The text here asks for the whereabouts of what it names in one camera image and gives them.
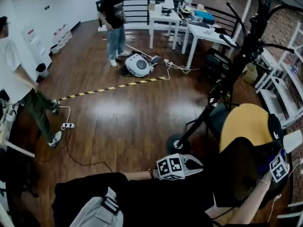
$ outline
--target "light blue jeans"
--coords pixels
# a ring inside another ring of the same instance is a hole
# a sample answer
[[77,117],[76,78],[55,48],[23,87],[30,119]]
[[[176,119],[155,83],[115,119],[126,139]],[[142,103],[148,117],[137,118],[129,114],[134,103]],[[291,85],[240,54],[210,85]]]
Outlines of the light blue jeans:
[[121,54],[125,47],[125,29],[124,25],[120,28],[107,31],[107,49],[110,60],[116,58],[116,52]]

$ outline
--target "jeans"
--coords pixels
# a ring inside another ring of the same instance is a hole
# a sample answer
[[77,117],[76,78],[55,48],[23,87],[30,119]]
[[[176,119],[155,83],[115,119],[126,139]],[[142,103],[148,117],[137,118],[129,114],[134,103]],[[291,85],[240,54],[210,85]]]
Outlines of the jeans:
[[33,89],[23,99],[21,99],[20,103],[23,104],[24,107],[33,115],[47,142],[52,142],[55,135],[50,130],[45,109],[52,111],[56,109],[57,104],[53,103],[42,93],[36,93]]
[[108,57],[110,60],[116,58],[116,52],[121,54],[125,47],[125,29],[124,25],[120,28],[115,28],[113,30],[107,31],[107,49]]

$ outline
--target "wooden floor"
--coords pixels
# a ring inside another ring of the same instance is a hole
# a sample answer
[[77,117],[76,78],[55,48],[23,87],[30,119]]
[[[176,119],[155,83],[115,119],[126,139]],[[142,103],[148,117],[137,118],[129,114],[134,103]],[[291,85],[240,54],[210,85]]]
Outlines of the wooden floor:
[[[50,76],[41,83],[41,91],[50,98],[62,98],[80,92],[137,81],[137,78],[121,76],[120,70],[110,67],[107,59],[106,33],[98,33],[98,22],[82,23],[65,48],[52,57]],[[177,65],[185,65],[188,54],[182,55],[180,46],[171,50],[171,43],[155,32],[154,48],[149,48],[149,36],[145,30],[128,31],[127,43],[148,54],[159,54]],[[203,63],[204,52],[211,47],[208,42],[199,42],[193,60],[193,67]],[[148,76],[149,79],[167,76],[167,67],[159,65]],[[171,80],[156,81],[130,86],[94,95],[86,95],[62,102],[71,107],[70,122],[76,128],[70,131],[68,141],[72,156],[83,164],[106,161],[114,172],[131,172],[155,167],[156,160],[166,155],[165,142],[173,133],[182,133],[185,123],[200,115],[207,102],[210,85],[205,80],[198,83],[199,74],[193,71],[187,75],[170,71]],[[252,86],[238,80],[234,87],[234,102],[260,105]],[[58,131],[66,121],[68,110],[61,110],[59,116],[48,114],[52,129]],[[19,146],[30,148],[40,160],[48,160],[67,144],[68,132],[56,150],[50,150],[33,118],[22,111],[14,127],[14,139]],[[203,138],[204,126],[190,138],[193,154],[201,160],[217,151],[216,145],[206,144]],[[71,160],[66,148],[47,163],[35,160],[40,171],[38,182],[40,197],[22,195],[23,204],[38,219],[41,226],[53,226],[51,204],[54,187],[88,175],[106,173],[110,170],[103,164],[80,166]],[[277,214],[285,212],[289,187],[283,197],[275,203],[272,226],[279,226]],[[266,222],[271,210],[270,202],[255,217],[256,223]]]

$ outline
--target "green pants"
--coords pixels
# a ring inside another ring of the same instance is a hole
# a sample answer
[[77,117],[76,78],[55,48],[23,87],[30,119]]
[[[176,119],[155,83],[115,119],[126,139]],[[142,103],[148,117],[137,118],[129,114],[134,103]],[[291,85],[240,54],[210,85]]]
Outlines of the green pants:
[[50,130],[50,124],[45,110],[54,110],[57,107],[57,104],[53,103],[42,93],[36,93],[33,89],[20,101],[20,103],[34,116],[38,127],[47,142],[52,142],[55,135]]

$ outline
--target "black hair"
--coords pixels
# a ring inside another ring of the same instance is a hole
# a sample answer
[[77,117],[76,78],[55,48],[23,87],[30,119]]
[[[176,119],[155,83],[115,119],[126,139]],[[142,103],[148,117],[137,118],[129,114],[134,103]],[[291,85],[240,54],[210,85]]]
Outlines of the black hair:
[[3,27],[6,25],[8,18],[7,17],[0,17],[0,33]]

